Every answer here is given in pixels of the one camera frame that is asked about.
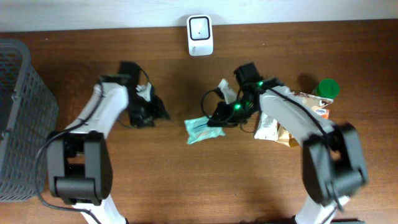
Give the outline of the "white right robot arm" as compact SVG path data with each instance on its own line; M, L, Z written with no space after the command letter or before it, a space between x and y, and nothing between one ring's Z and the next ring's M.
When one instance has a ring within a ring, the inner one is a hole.
M302 147L302 179L308 194L288 223L331 223L369 182L357 130L349 123L322 118L276 78L245 80L239 91L242 97L230 88L214 89L222 100L210 125L235 126L257 111L275 119Z

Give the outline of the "beige snack bag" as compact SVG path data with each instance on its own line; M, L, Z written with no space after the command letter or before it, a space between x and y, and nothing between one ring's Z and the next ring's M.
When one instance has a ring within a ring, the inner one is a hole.
M315 112L316 109L324 108L334 102L334 99L323 98L317 95L311 95L303 92L293 91L292 94L296 96L305 106L311 108L312 111ZM277 143L282 144L287 147L296 147L299 146L296 139L280 124L277 127L278 131L278 140Z

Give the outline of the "teal tissue pack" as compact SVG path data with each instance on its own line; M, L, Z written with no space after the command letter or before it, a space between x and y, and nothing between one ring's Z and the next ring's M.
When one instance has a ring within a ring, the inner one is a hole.
M185 128L188 133L187 144L194 144L206 139L226 136L223 128L209 127L207 122L209 122L209 119L206 116L195 119L187 119L184 121Z

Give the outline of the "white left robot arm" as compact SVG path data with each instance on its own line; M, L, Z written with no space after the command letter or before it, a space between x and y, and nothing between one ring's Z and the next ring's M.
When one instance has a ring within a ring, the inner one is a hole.
M106 139L119 115L127 111L137 129L169 118L153 84L138 82L138 75L102 76L79 117L52 132L42 149L50 193L64 202L64 211L80 212L88 223L128 222L110 194L113 169Z

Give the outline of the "green lid jar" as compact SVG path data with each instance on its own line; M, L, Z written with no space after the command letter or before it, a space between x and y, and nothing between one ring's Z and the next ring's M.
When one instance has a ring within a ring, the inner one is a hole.
M323 98L334 99L340 93L340 86L333 79L324 79L317 85L314 93Z

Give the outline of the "orange tissue pack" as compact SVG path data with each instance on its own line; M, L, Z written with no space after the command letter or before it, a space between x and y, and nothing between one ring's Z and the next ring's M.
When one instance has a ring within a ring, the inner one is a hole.
M330 115L330 110L324 109L324 108L319 108L315 110L316 114L320 115L324 119L329 119Z

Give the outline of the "white cream tube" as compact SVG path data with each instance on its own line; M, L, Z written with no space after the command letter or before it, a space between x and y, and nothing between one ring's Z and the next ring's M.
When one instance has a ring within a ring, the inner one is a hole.
M254 138L268 141L278 140L277 121L262 112Z

